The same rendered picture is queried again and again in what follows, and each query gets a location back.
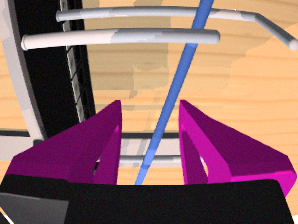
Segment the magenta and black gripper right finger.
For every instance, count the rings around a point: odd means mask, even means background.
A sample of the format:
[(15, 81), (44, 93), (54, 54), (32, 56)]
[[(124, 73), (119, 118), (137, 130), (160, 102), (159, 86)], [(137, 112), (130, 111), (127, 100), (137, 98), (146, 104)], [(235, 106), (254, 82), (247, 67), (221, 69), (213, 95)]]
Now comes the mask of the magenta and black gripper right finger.
[(275, 179), (286, 198), (297, 180), (288, 155), (209, 117), (185, 99), (179, 102), (178, 128), (184, 184)]

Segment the blue cable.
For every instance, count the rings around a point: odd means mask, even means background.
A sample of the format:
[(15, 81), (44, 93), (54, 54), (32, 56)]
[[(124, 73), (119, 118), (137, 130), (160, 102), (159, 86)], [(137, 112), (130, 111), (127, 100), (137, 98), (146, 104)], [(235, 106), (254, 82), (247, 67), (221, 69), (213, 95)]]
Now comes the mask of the blue cable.
[[(214, 0), (200, 0), (191, 28), (204, 29)], [(170, 89), (134, 185), (142, 185), (162, 139), (199, 43), (185, 43)]]

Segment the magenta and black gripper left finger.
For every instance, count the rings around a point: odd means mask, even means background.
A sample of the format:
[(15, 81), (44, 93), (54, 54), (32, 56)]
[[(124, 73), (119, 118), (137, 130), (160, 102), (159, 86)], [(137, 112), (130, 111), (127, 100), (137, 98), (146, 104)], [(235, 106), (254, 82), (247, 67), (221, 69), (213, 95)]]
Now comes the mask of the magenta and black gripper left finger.
[(5, 175), (117, 185), (121, 138), (121, 100), (115, 100), (91, 118), (15, 155)]

